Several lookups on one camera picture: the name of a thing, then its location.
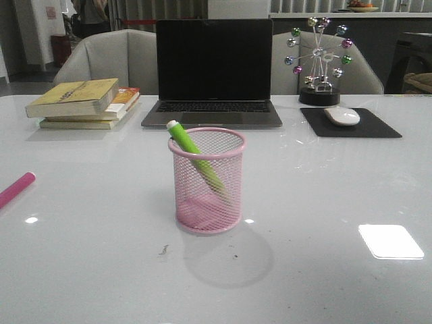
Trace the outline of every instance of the pink marker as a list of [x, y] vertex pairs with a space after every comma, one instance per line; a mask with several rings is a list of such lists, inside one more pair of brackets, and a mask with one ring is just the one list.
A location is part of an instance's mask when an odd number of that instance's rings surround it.
[[3, 208], [9, 201], [14, 199], [21, 191], [27, 188], [36, 176], [32, 172], [27, 172], [20, 179], [16, 180], [13, 184], [7, 187], [0, 193], [0, 208]]

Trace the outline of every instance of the white mouse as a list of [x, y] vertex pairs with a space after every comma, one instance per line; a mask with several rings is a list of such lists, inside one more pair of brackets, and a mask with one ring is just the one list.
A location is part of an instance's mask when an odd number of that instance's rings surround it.
[[358, 124], [360, 116], [357, 111], [345, 107], [328, 107], [324, 108], [326, 116], [330, 121], [338, 126], [353, 126]]

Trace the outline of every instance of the laptop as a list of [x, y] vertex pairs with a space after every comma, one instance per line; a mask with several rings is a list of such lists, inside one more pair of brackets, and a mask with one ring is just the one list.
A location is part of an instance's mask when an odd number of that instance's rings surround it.
[[159, 20], [159, 100], [141, 122], [272, 128], [270, 19]]

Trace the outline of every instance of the gray chair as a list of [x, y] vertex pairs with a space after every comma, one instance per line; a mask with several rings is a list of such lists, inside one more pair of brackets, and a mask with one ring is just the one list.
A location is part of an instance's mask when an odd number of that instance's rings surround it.
[[81, 40], [53, 83], [119, 78], [120, 86], [157, 95], [156, 35], [140, 30], [118, 30]]
[[[299, 77], [292, 72], [294, 64], [285, 64], [285, 57], [288, 55], [293, 57], [308, 55], [311, 54], [311, 48], [315, 48], [315, 36], [312, 32], [302, 31], [300, 33], [300, 37], [297, 39], [299, 39], [302, 46], [288, 47], [287, 40], [289, 38], [292, 38], [290, 32], [273, 36], [271, 66], [271, 94], [273, 95], [298, 94], [300, 88], [304, 86], [303, 80], [304, 76], [307, 75], [307, 68], [306, 66], [304, 67], [304, 71]], [[342, 40], [342, 37], [324, 34], [321, 44], [323, 48], [332, 48], [340, 45]], [[343, 53], [342, 49], [336, 51], [336, 54], [340, 53]], [[358, 48], [352, 45], [351, 48], [348, 49], [348, 54], [352, 58], [352, 63], [342, 66], [344, 75], [341, 78], [330, 78], [333, 86], [338, 88], [342, 94], [347, 95], [383, 94], [384, 89], [381, 81]], [[300, 59], [300, 64], [304, 63], [306, 60], [307, 58]]]

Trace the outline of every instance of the book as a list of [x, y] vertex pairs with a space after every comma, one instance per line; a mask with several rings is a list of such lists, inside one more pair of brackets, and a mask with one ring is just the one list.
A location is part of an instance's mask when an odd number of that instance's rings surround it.
[[39, 122], [39, 127], [58, 130], [111, 130], [131, 112], [137, 102], [138, 99], [134, 101], [128, 110], [120, 113], [116, 120], [52, 120], [46, 117]]
[[100, 114], [118, 90], [118, 78], [63, 82], [27, 105], [27, 117]]
[[70, 122], [86, 120], [119, 120], [134, 105], [140, 96], [139, 88], [119, 87], [119, 91], [105, 111], [98, 115], [55, 116], [47, 117], [50, 122]]

